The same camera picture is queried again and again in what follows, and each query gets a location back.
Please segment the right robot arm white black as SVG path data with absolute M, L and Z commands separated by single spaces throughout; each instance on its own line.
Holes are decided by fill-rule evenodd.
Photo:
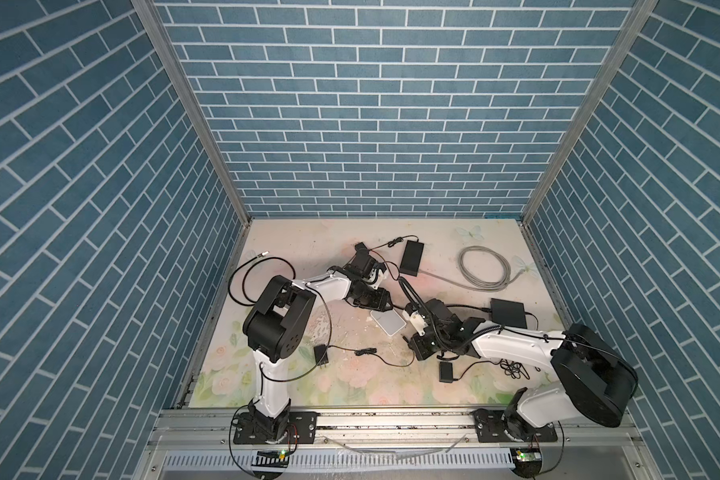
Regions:
M 406 343 L 419 361 L 438 356 L 443 383 L 454 383 L 453 361 L 504 365 L 517 375 L 533 367 L 545 374 L 540 386 L 519 388 L 499 417 L 502 435 L 530 442 L 557 422 L 584 417 L 597 425 L 621 424 L 639 378 L 635 369 L 584 324 L 566 330 L 529 328 L 531 314 L 520 302 L 493 299 L 471 307 L 461 319 L 457 304 L 439 299 L 409 302 L 404 317 L 415 328 Z

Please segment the black ribbed box device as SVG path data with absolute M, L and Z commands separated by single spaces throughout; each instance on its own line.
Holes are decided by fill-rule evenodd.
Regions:
M 402 258 L 399 264 L 401 274 L 417 276 L 420 270 L 424 244 L 416 240 L 406 242 Z

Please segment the white small router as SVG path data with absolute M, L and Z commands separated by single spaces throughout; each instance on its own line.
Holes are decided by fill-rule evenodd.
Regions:
M 394 310 L 373 311 L 371 318 L 389 337 L 398 334 L 406 327 L 406 321 Z

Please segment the dark grey network switch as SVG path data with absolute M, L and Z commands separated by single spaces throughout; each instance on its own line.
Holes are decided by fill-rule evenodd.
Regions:
M 493 323 L 516 328 L 526 328 L 526 310 L 521 302 L 492 298 L 490 318 Z

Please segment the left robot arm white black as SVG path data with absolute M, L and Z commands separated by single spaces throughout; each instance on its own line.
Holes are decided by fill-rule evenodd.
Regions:
M 332 267 L 309 279 L 272 277 L 243 323 L 243 334 L 253 351 L 255 396 L 248 406 L 252 433 L 267 443 L 281 440 L 289 431 L 291 397 L 288 358 L 297 350 L 315 303 L 348 301 L 357 308 L 386 312 L 391 297 L 381 283 L 388 276 L 385 265 L 359 271 Z

